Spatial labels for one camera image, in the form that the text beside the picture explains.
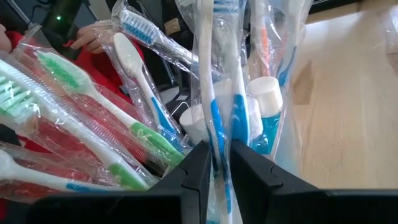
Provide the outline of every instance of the green toothbrush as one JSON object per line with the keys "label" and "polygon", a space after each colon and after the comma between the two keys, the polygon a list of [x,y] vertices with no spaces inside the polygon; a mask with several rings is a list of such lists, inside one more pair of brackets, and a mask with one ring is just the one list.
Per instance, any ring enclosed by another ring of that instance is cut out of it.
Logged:
{"label": "green toothbrush", "polygon": [[175,167],[183,160],[184,156],[179,153],[166,138],[129,116],[99,93],[91,81],[90,76],[84,70],[51,52],[37,51],[36,56],[39,62],[47,68],[58,81],[69,87],[69,89],[75,93],[90,96],[115,115],[115,117],[128,127],[139,139],[144,142],[152,143],[157,149],[157,152],[154,153],[161,154],[166,159],[166,163],[169,166]]}
{"label": "green toothbrush", "polygon": [[59,105],[42,85],[0,60],[0,117],[17,125],[26,122],[36,112],[56,123],[65,120],[62,128],[87,146],[119,181],[122,187],[147,190],[147,182],[116,152]]}

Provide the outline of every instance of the red clothing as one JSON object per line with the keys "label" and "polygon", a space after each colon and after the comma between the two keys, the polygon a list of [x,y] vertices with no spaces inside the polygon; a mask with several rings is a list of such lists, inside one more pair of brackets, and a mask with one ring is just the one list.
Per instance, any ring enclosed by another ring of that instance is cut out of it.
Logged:
{"label": "red clothing", "polygon": [[[6,34],[11,40],[12,48],[13,49],[16,48],[19,41],[22,39],[22,35],[20,35],[20,33],[18,32],[6,32]],[[143,57],[143,54],[139,49],[139,47],[137,47],[135,43],[133,44],[136,46],[137,51],[140,53],[141,57]],[[79,55],[77,60],[74,61],[74,63],[79,67],[81,67],[82,69],[84,69],[87,73],[89,73],[91,75],[91,78],[97,84],[105,86],[109,91],[115,93],[116,95],[120,96],[122,99],[131,103],[131,99],[120,91],[119,86],[121,86],[123,83],[119,78],[117,71],[115,71],[111,61],[109,60],[108,56],[105,53],[95,55],[92,54],[91,52],[86,51],[84,47],[83,50],[81,51],[81,54]],[[26,143],[24,147],[27,149],[38,152],[48,152],[46,149],[42,148],[41,146],[37,145],[36,143],[28,139],[21,138],[21,140],[23,140]],[[6,214],[6,201],[0,199],[0,220],[4,219],[5,214]]]}

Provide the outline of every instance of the toothpaste cap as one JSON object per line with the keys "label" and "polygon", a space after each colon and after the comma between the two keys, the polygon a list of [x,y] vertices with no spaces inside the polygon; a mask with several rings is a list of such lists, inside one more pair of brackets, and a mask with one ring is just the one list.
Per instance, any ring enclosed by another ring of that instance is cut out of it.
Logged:
{"label": "toothpaste cap", "polygon": [[262,118],[277,115],[283,106],[278,79],[260,77],[249,83],[250,94],[259,102]]}

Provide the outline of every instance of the table surface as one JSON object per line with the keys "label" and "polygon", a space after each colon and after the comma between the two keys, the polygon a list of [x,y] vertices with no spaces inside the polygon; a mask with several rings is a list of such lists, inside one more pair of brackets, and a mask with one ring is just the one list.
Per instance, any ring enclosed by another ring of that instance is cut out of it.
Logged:
{"label": "table surface", "polygon": [[298,50],[302,177],[320,188],[398,187],[398,1],[312,14]]}

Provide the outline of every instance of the green handle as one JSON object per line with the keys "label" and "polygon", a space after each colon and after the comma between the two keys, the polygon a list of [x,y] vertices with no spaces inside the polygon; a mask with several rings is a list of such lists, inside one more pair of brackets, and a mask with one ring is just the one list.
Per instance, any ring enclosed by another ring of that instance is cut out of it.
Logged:
{"label": "green handle", "polygon": [[112,164],[108,168],[115,177],[118,177],[119,183],[123,188],[131,188],[133,190],[148,190],[148,186],[145,186],[140,181],[136,180],[136,178],[120,164]]}
{"label": "green handle", "polygon": [[168,140],[151,128],[136,122],[130,129],[139,139],[144,139],[152,143],[159,150],[158,152],[165,156],[169,166],[175,167],[184,160],[184,156],[179,153]]}

